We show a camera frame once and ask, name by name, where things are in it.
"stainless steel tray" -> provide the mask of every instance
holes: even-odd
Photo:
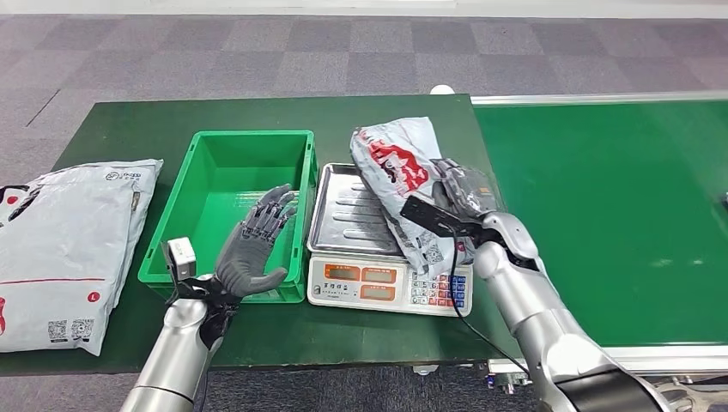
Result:
[[[308,250],[403,259],[381,207],[353,165],[327,164],[318,183]]]

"black cable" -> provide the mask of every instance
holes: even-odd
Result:
[[[203,376],[204,376],[204,384],[202,387],[202,396],[200,396],[200,402],[192,405],[192,407],[195,409],[195,412],[204,412],[204,401],[205,401],[205,399],[207,399],[207,387],[209,385],[209,371],[205,371]]]
[[[455,229],[452,227],[447,227],[450,229],[450,233],[452,233],[452,244],[453,244],[453,254],[452,254],[452,267],[450,268],[450,300],[452,301],[452,307],[455,308],[455,313],[457,313],[458,318],[463,321],[465,326],[468,327],[468,329],[472,330],[473,333],[475,333],[478,337],[480,337],[485,343],[487,343],[491,348],[495,349],[496,352],[499,354],[502,354],[506,358],[508,358],[509,361],[513,362],[513,364],[517,367],[519,367],[520,370],[524,371],[524,373],[531,378],[531,375],[528,373],[528,369],[526,369],[523,365],[521,365],[515,358],[513,358],[511,355],[507,354],[505,350],[501,349],[493,343],[490,339],[488,339],[487,336],[483,335],[479,330],[477,330],[470,322],[465,320],[465,317],[462,313],[460,313],[460,309],[458,308],[458,303],[455,301],[455,268],[458,266],[458,235],[455,233]]]

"barcode label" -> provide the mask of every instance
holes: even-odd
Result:
[[[429,264],[436,264],[445,260],[445,258],[442,257],[440,248],[437,247],[436,243],[433,243],[425,252],[425,260],[427,260]]]
[[[51,343],[68,342],[66,334],[66,326],[68,322],[65,320],[52,320],[48,322],[48,338]]]
[[[76,319],[70,325],[70,338],[74,341],[79,339],[88,342],[91,331],[94,329],[93,319]]]

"white mailer bag with red print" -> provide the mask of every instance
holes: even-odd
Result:
[[[161,166],[88,163],[0,187],[0,352],[100,354]]]
[[[131,181],[44,185],[0,228],[0,352],[99,355],[129,235]]]
[[[361,177],[382,202],[387,226],[417,274],[435,278],[449,272],[452,239],[439,238],[399,214],[411,193],[433,197],[440,180],[430,161],[442,155],[429,118],[400,118],[361,127],[354,131],[350,147]],[[458,254],[458,261],[465,258]]]

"green plastic crate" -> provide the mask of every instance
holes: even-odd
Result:
[[[182,161],[138,278],[165,299],[173,291],[160,242],[188,237],[197,257],[197,275],[212,273],[217,255],[237,221],[267,190],[290,183],[296,192],[295,217],[286,224],[270,254],[266,273],[288,270],[273,291],[244,299],[249,303],[298,303],[306,295],[305,237],[316,195],[318,167],[308,130],[200,131]]]

